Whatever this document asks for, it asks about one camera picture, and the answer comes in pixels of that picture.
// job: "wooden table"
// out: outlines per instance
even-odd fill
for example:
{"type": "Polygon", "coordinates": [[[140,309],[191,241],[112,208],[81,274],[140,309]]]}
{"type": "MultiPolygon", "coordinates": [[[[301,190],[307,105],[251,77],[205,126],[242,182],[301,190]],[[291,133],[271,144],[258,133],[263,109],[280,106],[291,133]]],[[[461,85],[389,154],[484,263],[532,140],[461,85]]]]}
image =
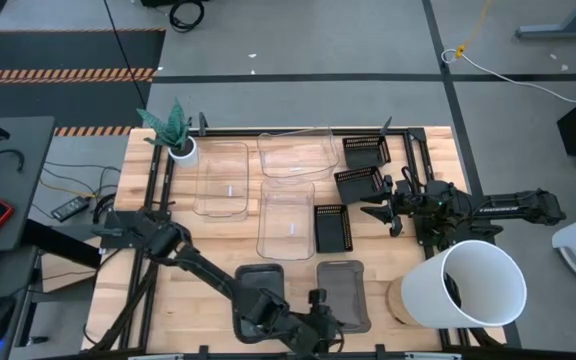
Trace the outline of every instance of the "wooden table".
{"type": "MultiPolygon", "coordinates": [[[[450,127],[426,127],[427,144],[437,180],[455,183],[466,189],[459,156],[450,127]]],[[[144,202],[152,146],[143,141],[153,137],[150,129],[134,129],[130,134],[119,188],[115,200],[117,210],[138,210],[144,202]]],[[[256,252],[259,226],[260,186],[265,179],[260,164],[256,137],[207,137],[197,139],[200,148],[211,142],[237,141],[248,145],[250,190],[248,217],[241,222],[207,223],[193,212],[196,171],[176,168],[170,200],[172,220],[192,232],[194,245],[203,256],[227,273],[244,264],[271,262],[256,252]]],[[[337,171],[346,170],[341,138],[335,139],[340,161],[337,171]]],[[[392,162],[381,168],[382,174],[391,174],[399,180],[401,168],[407,165],[402,136],[389,136],[388,146],[392,162]]],[[[167,152],[162,153],[165,163],[167,152]]],[[[418,169],[421,154],[415,146],[418,169]]],[[[159,199],[164,166],[159,167],[155,199],[159,199]]],[[[425,182],[420,170],[421,181],[425,182]]],[[[332,177],[315,181],[315,205],[340,203],[332,177]]],[[[316,288],[316,266],[321,261],[359,260],[364,264],[364,288],[368,315],[372,328],[364,334],[346,335],[344,352],[374,351],[375,344],[384,344],[387,351],[439,350],[441,344],[437,330],[411,328],[400,325],[388,313],[384,294],[393,279],[403,276],[424,260],[423,250],[417,244],[412,221],[402,218],[403,232],[398,238],[388,235],[388,226],[364,214],[360,207],[349,205],[354,251],[338,254],[315,254],[305,261],[279,262],[285,273],[286,300],[292,310],[307,312],[308,291],[316,288]]],[[[114,321],[125,304],[134,253],[124,250],[100,271],[88,317],[88,334],[99,339],[114,321]]],[[[140,311],[136,312],[131,334],[131,345],[137,344],[140,311]]],[[[493,337],[503,341],[503,332],[493,331],[493,337]]],[[[456,340],[453,332],[451,339],[456,340]]],[[[233,333],[230,302],[217,291],[189,272],[177,268],[161,267],[157,278],[148,353],[196,353],[200,345],[208,345],[210,352],[256,353],[281,352],[286,348],[278,341],[263,341],[247,345],[239,342],[233,333]]],[[[83,348],[90,344],[84,340],[83,348]]]]}

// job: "clear plastic bin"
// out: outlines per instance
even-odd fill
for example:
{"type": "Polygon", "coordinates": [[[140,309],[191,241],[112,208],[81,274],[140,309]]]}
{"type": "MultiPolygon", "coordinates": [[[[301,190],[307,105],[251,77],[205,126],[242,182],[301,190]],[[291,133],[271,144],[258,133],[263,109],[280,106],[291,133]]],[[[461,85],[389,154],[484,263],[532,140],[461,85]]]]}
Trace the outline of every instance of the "clear plastic bin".
{"type": "Polygon", "coordinates": [[[272,260],[305,260],[315,252],[315,185],[283,184],[266,179],[261,185],[257,253],[272,260]]]}
{"type": "Polygon", "coordinates": [[[314,181],[330,177],[339,163],[330,127],[317,127],[257,139],[264,175],[314,181]]]}
{"type": "Polygon", "coordinates": [[[202,143],[193,210],[206,221],[242,221],[248,216],[248,146],[202,143]]]}

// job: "black mesh basket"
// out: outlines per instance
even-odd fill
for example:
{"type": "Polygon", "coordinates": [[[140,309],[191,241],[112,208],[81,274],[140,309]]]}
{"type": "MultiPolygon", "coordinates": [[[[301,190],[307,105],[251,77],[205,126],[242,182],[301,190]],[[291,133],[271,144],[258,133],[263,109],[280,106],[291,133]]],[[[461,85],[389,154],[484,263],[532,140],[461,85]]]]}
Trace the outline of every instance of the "black mesh basket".
{"type": "Polygon", "coordinates": [[[344,155],[349,169],[383,166],[390,162],[385,136],[344,138],[344,155]]]}
{"type": "Polygon", "coordinates": [[[315,206],[315,243],[318,253],[352,251],[346,205],[315,206]]]}
{"type": "Polygon", "coordinates": [[[376,166],[335,173],[335,182],[341,202],[346,205],[379,195],[383,187],[381,172],[376,166]]]}

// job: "black metal frame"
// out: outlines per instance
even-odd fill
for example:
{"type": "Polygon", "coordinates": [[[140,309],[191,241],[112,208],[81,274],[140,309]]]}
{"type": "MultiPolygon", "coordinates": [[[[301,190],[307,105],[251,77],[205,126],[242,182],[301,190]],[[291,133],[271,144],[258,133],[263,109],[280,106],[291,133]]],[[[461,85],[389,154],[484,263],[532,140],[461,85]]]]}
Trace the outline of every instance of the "black metal frame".
{"type": "MultiPolygon", "coordinates": [[[[285,132],[291,131],[298,131],[304,130],[303,127],[298,128],[248,128],[248,129],[210,129],[207,128],[208,124],[205,118],[202,118],[200,115],[200,128],[191,131],[191,135],[193,136],[210,136],[210,137],[230,137],[230,136],[259,136],[263,133],[267,134],[281,134],[285,132]]],[[[381,128],[379,127],[365,127],[365,128],[332,128],[332,132],[335,136],[362,136],[362,135],[378,135],[381,128]]],[[[432,169],[432,164],[430,162],[430,153],[428,151],[428,144],[426,142],[426,133],[424,128],[389,128],[385,134],[386,136],[402,136],[404,140],[404,149],[406,151],[406,159],[408,162],[408,166],[413,173],[413,176],[418,176],[419,172],[417,169],[417,163],[414,154],[413,148],[413,141],[417,141],[419,143],[419,149],[421,152],[421,160],[423,164],[423,171],[424,175],[426,176],[427,180],[434,180],[434,171],[432,169]]],[[[152,209],[152,205],[154,203],[153,197],[155,192],[155,183],[157,179],[157,171],[159,168],[159,162],[161,158],[161,148],[159,146],[155,147],[153,158],[151,161],[150,166],[150,174],[148,178],[148,185],[146,188],[146,198],[144,202],[144,207],[147,209],[152,209]]],[[[170,191],[172,187],[172,176],[174,171],[174,163],[172,158],[168,157],[168,162],[166,164],[166,171],[164,173],[164,185],[161,194],[161,202],[160,202],[160,212],[168,213],[168,202],[170,198],[170,191]]],[[[434,256],[434,249],[431,246],[424,246],[424,254],[426,259],[431,258],[434,256]]],[[[129,295],[133,294],[135,291],[135,287],[139,282],[142,266],[143,266],[143,257],[140,253],[135,254],[135,263],[133,265],[133,271],[131,274],[130,280],[130,287],[129,287],[129,295]]],[[[152,317],[152,307],[154,302],[154,292],[156,287],[156,280],[153,282],[151,287],[148,289],[145,302],[144,302],[144,312],[142,317],[142,323],[140,327],[140,334],[139,334],[139,344],[138,348],[145,349],[148,345],[148,337],[150,333],[150,320],[152,317]]],[[[124,328],[119,344],[119,349],[127,349],[128,348],[128,341],[130,338],[130,327],[132,322],[128,322],[126,327],[124,328]]],[[[459,340],[462,346],[470,346],[469,337],[466,329],[458,329],[459,340]]],[[[450,341],[450,334],[447,329],[439,330],[439,338],[442,344],[442,348],[446,348],[451,346],[450,341]]],[[[402,358],[403,352],[386,352],[383,348],[383,345],[376,344],[376,352],[362,352],[362,353],[341,353],[335,354],[335,358],[339,359],[374,359],[377,356],[378,359],[390,359],[390,358],[402,358]]],[[[205,359],[208,356],[208,347],[201,346],[200,350],[196,354],[188,353],[184,354],[184,358],[197,358],[197,359],[205,359]]],[[[282,354],[210,354],[211,358],[223,358],[223,359],[286,359],[287,357],[290,358],[289,355],[285,353],[282,354]]]]}

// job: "gray floor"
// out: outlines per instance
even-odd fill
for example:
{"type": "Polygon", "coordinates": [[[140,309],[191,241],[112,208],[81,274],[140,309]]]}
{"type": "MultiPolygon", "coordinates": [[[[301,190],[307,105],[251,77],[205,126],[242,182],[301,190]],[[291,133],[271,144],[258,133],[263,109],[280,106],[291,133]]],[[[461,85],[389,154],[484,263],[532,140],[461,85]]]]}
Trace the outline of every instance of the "gray floor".
{"type": "MultiPolygon", "coordinates": [[[[158,12],[142,8],[139,1],[108,2],[118,27],[167,27],[166,8],[158,12]]],[[[468,37],[483,3],[432,1],[446,47],[454,48],[468,37]]],[[[519,25],[559,23],[575,7],[576,0],[496,1],[467,55],[502,73],[576,73],[576,39],[519,41],[513,37],[519,25]]],[[[0,29],[108,27],[103,2],[98,0],[9,0],[0,17],[0,29]]],[[[161,76],[252,71],[439,73],[423,7],[417,0],[212,0],[206,3],[204,23],[195,31],[167,32],[160,66],[161,76]]],[[[477,72],[464,62],[452,64],[451,70],[477,72]]],[[[542,85],[576,97],[574,82],[542,85]]],[[[576,351],[576,279],[550,245],[558,228],[576,221],[576,168],[556,129],[556,121],[574,105],[506,83],[455,86],[484,191],[542,187],[554,192],[568,213],[568,220],[554,228],[520,221],[500,223],[506,230],[497,241],[518,262],[528,283],[528,305],[517,321],[523,345],[576,351]]],[[[443,86],[433,82],[154,84],[148,109],[163,116],[174,97],[188,114],[203,111],[212,127],[378,125],[391,115],[393,125],[453,125],[443,86]]],[[[49,159],[118,166],[125,144],[125,137],[110,141],[58,138],[49,159]]],[[[91,186],[99,182],[98,170],[55,171],[91,186]]],[[[44,179],[76,186],[49,175],[44,179]]],[[[116,179],[109,174],[106,183],[116,179]]],[[[69,198],[40,188],[35,203],[52,209],[69,198]]],[[[51,223],[39,212],[33,211],[32,216],[51,223]]],[[[88,220],[82,215],[72,223],[88,220]]],[[[53,343],[24,349],[13,358],[71,353],[78,346],[78,330],[61,333],[54,327],[59,324],[48,326],[45,319],[54,316],[51,311],[59,311],[69,319],[64,323],[81,328],[87,307],[51,306],[63,311],[41,309],[33,333],[50,331],[53,343]]]]}

